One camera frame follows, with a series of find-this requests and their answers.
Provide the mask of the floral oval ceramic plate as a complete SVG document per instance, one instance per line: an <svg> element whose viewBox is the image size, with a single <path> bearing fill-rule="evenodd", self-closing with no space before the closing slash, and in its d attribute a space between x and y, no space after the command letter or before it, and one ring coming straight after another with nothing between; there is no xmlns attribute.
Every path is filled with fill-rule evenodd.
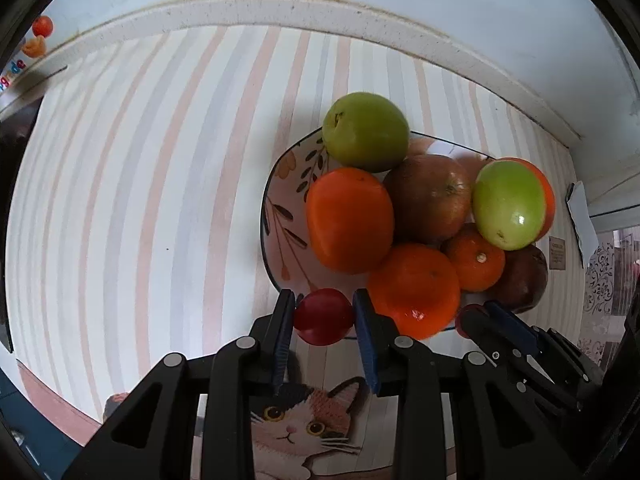
<svg viewBox="0 0 640 480"><path fill-rule="evenodd" d="M458 146L451 154L439 152L436 150L437 145L434 139L424 136L424 134L413 134L409 138L409 151L405 159L409 156L423 154L444 155L452 158L468 173L473 193L474 179L470 176L465 164L472 158L477 158L483 164L488 164L489 157L479 152L469 151L461 146ZM360 288L367 289L369 274L377 269L390 253L389 251L386 257L371 271L352 275L328 269L320 263L311 249L306 220L309 190L319 178L332 170L343 167L345 166L342 166L328 153L323 144L322 132L316 130L295 143L278 159L267 182L262 200L262 235L260 236L262 258L264 258L268 274L276 289L292 290L298 303L317 289L333 288L342 292L352 304L354 292ZM390 170L377 174L369 172L369 174L375 176L383 184L383 179L389 172ZM439 245L425 245L416 242L398 242L393 237L390 250L400 244L412 243L442 252L442 246L446 241ZM465 292L461 288L460 307L454 319L443 330L450 330L454 326L454 320L464 305L465 297L479 294L481 292Z"/></svg>

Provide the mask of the brown mat label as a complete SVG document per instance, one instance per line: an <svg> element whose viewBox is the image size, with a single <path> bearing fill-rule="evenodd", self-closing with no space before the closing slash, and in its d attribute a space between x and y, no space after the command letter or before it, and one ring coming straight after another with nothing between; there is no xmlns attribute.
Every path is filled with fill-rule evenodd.
<svg viewBox="0 0 640 480"><path fill-rule="evenodd" d="M564 271L566 269L565 240L555 236L548 237L549 269Z"/></svg>

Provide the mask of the red-brown apple on plate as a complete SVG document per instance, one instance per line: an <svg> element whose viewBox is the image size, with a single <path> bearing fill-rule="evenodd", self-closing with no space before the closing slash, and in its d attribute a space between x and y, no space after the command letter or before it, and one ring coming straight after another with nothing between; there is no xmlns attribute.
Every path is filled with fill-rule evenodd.
<svg viewBox="0 0 640 480"><path fill-rule="evenodd" d="M439 245L465 224L472 183L466 170L444 155L407 157L383 185L393 204L395 240Z"/></svg>

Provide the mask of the dark small mandarin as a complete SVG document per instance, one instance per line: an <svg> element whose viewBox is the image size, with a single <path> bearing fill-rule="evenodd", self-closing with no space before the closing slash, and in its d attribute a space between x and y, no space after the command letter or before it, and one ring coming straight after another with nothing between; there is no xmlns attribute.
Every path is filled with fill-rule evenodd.
<svg viewBox="0 0 640 480"><path fill-rule="evenodd" d="M474 223L465 223L457 234L442 246L442 252L457 272L465 292L484 292L501 278L506 254L491 245Z"/></svg>

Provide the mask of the small red cherry tomato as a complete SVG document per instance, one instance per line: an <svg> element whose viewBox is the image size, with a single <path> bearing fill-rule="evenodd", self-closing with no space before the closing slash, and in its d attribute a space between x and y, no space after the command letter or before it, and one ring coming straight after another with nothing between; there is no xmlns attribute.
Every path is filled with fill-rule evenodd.
<svg viewBox="0 0 640 480"><path fill-rule="evenodd" d="M355 323L355 309L339 290L322 288L311 292L294 313L297 335L313 346L341 341Z"/></svg>

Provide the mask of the white card on counter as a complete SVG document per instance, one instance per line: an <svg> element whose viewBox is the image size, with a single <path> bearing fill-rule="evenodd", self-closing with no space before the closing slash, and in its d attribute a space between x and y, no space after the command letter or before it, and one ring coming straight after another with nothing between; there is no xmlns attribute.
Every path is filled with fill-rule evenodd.
<svg viewBox="0 0 640 480"><path fill-rule="evenodd" d="M582 181L573 182L570 185L565 196L565 203L574 226L580 261L582 267L587 269L591 257L598 249L599 240L589 215L586 191Z"/></svg>

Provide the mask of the blue cabinet front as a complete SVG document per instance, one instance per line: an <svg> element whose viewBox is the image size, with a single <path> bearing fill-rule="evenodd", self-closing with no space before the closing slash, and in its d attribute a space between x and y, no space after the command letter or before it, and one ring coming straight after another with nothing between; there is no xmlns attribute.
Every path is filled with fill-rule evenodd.
<svg viewBox="0 0 640 480"><path fill-rule="evenodd" d="M49 422L1 372L1 415L29 463L45 479L61 479L81 446Z"/></svg>

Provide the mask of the red apple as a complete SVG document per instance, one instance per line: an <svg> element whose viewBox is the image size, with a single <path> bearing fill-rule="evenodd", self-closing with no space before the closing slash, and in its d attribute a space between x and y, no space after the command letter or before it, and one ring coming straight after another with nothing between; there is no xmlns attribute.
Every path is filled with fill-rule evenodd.
<svg viewBox="0 0 640 480"><path fill-rule="evenodd" d="M506 252L506 264L495 285L485 296L498 301L506 310L524 313L539 304L548 284L548 266L544 253L535 245Z"/></svg>

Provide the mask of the orange front of plate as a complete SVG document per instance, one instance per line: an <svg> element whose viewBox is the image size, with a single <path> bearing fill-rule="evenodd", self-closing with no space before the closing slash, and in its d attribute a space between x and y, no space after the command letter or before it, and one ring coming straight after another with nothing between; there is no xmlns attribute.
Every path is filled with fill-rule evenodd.
<svg viewBox="0 0 640 480"><path fill-rule="evenodd" d="M334 272L369 272L393 244L390 196L375 176L357 168L332 170L311 185L306 220L311 249Z"/></svg>

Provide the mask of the large orange far right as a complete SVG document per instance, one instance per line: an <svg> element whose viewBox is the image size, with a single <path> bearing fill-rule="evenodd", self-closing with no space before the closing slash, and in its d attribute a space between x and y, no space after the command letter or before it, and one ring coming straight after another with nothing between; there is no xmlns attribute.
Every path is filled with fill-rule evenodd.
<svg viewBox="0 0 640 480"><path fill-rule="evenodd" d="M553 188L544 173L532 162L518 157L503 157L503 160L517 162L518 164L527 167L531 172L536 174L536 177L539 180L542 189L544 190L544 199L546 200L546 214L544 215L544 224L542 225L541 230L535 238L536 242L538 242L538 240L541 240L545 235L548 234L554 221L556 203Z"/></svg>

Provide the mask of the green apple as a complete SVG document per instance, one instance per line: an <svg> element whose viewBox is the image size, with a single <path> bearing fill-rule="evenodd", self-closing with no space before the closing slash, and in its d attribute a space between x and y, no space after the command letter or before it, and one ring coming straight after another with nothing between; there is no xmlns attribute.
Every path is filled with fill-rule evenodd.
<svg viewBox="0 0 640 480"><path fill-rule="evenodd" d="M404 113L389 99L352 92L336 100L322 124L328 153L342 166L377 174L402 162L410 128Z"/></svg>
<svg viewBox="0 0 640 480"><path fill-rule="evenodd" d="M532 170L514 160L494 160L477 175L472 214L480 235L512 252L532 244L546 220L546 196Z"/></svg>

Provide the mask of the striped mat with cat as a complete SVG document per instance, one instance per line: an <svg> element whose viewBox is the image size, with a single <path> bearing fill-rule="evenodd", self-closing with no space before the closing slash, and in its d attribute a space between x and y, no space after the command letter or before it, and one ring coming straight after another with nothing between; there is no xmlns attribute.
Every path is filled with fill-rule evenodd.
<svg viewBox="0 0 640 480"><path fill-rule="evenodd" d="M2 366L49 422L86 443L165 354L212 353L272 309L270 174L354 91L439 152L527 159L558 197L575 180L567 148L498 96L367 41L221 26L91 53L43 97L6 238Z"/></svg>

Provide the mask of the small orange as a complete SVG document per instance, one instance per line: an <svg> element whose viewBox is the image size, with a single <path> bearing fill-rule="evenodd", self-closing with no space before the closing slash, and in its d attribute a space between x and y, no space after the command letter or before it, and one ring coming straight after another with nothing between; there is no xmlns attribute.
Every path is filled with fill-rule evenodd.
<svg viewBox="0 0 640 480"><path fill-rule="evenodd" d="M401 335L416 340L439 333L460 307L454 266L439 250L421 244L394 246L369 274L367 291L375 312L392 318Z"/></svg>

